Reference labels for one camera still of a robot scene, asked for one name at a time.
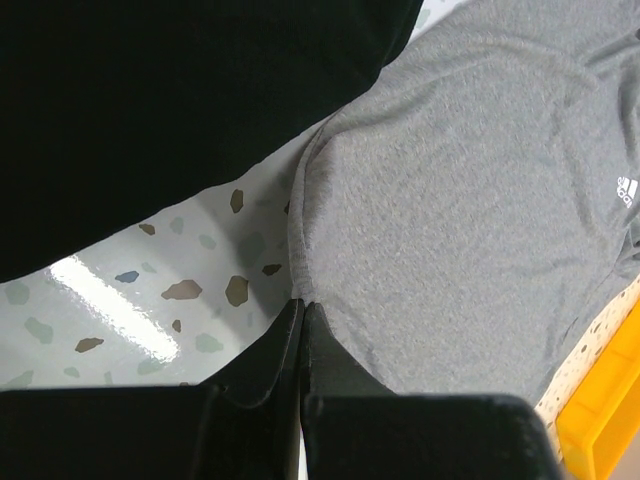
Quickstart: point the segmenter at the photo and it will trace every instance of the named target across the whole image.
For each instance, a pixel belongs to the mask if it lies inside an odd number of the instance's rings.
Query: black object
[[[237,179],[368,90],[421,4],[0,2],[0,282]]]
[[[1,393],[0,478],[295,478],[299,374],[311,480],[561,479],[524,401],[400,397],[354,362],[292,300],[199,386]]]

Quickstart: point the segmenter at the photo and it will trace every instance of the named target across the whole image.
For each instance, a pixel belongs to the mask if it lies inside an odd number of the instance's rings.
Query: black fabric
[[[422,0],[0,4],[0,281],[252,165],[371,87]]]

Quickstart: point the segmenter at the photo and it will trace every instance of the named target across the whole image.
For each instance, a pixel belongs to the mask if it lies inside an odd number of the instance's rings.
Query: yellow crate
[[[565,464],[573,475],[580,480],[611,475],[640,430],[640,302],[562,410],[556,426]]]

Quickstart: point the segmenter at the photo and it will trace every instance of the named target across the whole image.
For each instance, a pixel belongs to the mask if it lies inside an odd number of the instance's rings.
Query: gray t-shirt
[[[314,138],[294,293],[398,393],[539,400],[640,272],[640,7],[475,0]]]

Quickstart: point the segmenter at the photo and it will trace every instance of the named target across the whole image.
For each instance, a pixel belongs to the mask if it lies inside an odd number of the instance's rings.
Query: adidas logo
[[[636,190],[638,190],[637,180],[629,180],[627,177],[618,177],[618,189],[616,191],[627,208],[631,208],[631,205],[633,205]]]

